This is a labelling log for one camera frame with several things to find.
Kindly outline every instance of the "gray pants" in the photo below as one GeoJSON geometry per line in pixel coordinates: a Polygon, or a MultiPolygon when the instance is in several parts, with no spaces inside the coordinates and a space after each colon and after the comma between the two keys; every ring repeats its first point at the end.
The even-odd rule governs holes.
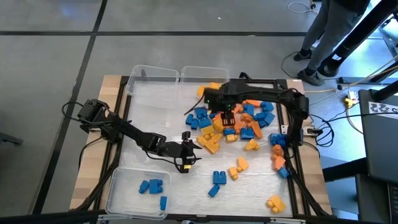
{"type": "Polygon", "coordinates": [[[323,59],[329,56],[333,48],[353,29],[361,16],[340,6],[334,0],[323,0],[318,16],[305,35],[302,46],[304,50],[309,50],[325,31],[319,45],[312,53],[308,68],[316,70],[323,59]]]}

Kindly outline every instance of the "sneaker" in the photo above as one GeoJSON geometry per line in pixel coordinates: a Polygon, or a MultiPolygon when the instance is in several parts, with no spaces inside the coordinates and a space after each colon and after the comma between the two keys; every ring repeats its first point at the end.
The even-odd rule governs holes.
{"type": "Polygon", "coordinates": [[[312,55],[312,51],[310,50],[310,53],[308,53],[307,55],[302,55],[300,52],[297,52],[296,55],[294,55],[293,60],[295,60],[296,62],[299,62],[301,60],[305,60],[305,59],[310,59],[312,55]]]}
{"type": "Polygon", "coordinates": [[[312,75],[307,75],[305,74],[304,70],[301,70],[298,74],[297,77],[303,81],[305,81],[306,83],[309,83],[311,85],[315,85],[315,86],[322,86],[323,84],[325,84],[325,81],[323,81],[323,79],[321,79],[318,76],[318,72],[315,72],[312,75]]]}

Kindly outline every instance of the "wooden table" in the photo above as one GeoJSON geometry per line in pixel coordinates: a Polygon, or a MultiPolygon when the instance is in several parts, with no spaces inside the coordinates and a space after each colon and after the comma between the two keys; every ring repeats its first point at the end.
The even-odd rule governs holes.
{"type": "MultiPolygon", "coordinates": [[[[119,93],[121,80],[123,80],[123,78],[120,75],[105,75],[101,90],[99,91],[98,99],[107,102],[111,111],[114,111],[116,106],[116,98],[119,93]]],[[[304,93],[301,80],[286,81],[288,88],[296,88],[298,91],[304,93]]],[[[122,117],[127,94],[124,90],[121,92],[121,94],[122,100],[120,104],[121,108],[119,110],[119,115],[122,117]]],[[[284,117],[284,121],[288,121],[287,110],[284,106],[282,106],[282,114],[284,117]]],[[[307,126],[309,124],[309,119],[305,120],[303,123],[304,126],[307,126]]],[[[87,142],[90,142],[98,138],[99,136],[100,134],[98,132],[90,133],[88,135],[87,142]]],[[[304,141],[316,145],[314,138],[304,137],[304,141]]],[[[103,166],[105,148],[106,141],[100,140],[85,149],[85,153],[81,161],[81,167],[76,180],[75,190],[73,192],[72,201],[70,203],[70,208],[76,208],[77,206],[79,206],[98,183],[101,167],[103,166]]],[[[331,214],[329,198],[325,187],[325,181],[323,180],[322,167],[320,164],[318,152],[308,145],[300,146],[299,152],[302,162],[304,181],[307,189],[311,192],[311,194],[313,195],[315,200],[321,205],[321,207],[326,212],[331,214]]],[[[99,208],[101,209],[104,209],[106,199],[108,198],[108,187],[109,183],[105,185],[102,193],[102,200],[99,206],[99,208]]],[[[295,196],[297,199],[298,213],[304,214],[302,196],[296,184],[295,196]]]]}

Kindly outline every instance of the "person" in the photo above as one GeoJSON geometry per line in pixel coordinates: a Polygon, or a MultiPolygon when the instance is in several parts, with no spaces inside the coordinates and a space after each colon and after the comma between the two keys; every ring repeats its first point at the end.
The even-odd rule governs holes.
{"type": "Polygon", "coordinates": [[[323,59],[329,56],[333,48],[358,23],[370,0],[323,0],[318,16],[315,18],[307,34],[302,48],[294,56],[295,61],[309,59],[308,66],[297,76],[315,86],[325,83],[318,76],[317,68],[323,59]],[[323,33],[320,43],[312,52],[310,47],[323,33]]]}

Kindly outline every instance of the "concrete floor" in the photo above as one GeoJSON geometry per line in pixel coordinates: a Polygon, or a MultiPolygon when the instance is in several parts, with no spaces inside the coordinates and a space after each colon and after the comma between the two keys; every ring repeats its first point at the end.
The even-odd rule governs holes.
{"type": "MultiPolygon", "coordinates": [[[[315,16],[288,11],[290,2],[293,0],[113,0],[107,3],[99,30],[306,32],[315,16]]],[[[32,208],[62,120],[60,107],[71,95],[90,36],[18,36],[1,31],[92,31],[100,5],[100,0],[2,2],[0,131],[24,140],[18,147],[0,145],[2,217],[28,214],[32,208]]],[[[179,71],[187,65],[222,67],[232,77],[245,71],[256,78],[288,78],[280,69],[281,61],[299,50],[302,41],[302,36],[97,36],[78,101],[98,96],[103,75],[129,75],[138,64],[179,71]]],[[[384,41],[372,38],[346,60],[338,76],[363,77],[389,59],[384,41]]],[[[284,68],[295,76],[305,66],[306,62],[289,58],[284,68]]],[[[305,84],[306,90],[335,87],[334,80],[322,87],[305,84]]],[[[316,101],[327,94],[307,96],[316,101]]],[[[323,118],[344,110],[337,96],[310,109],[323,118]]],[[[359,119],[353,120],[360,125],[359,119]]],[[[363,144],[354,145],[354,140],[363,142],[362,135],[346,120],[334,122],[333,127],[338,130],[334,145],[320,148],[324,167],[333,159],[351,161],[365,155],[363,144]],[[343,144],[347,139],[352,147],[343,144]]],[[[78,155],[85,142],[86,134],[71,122],[43,212],[68,210],[78,155]]]]}

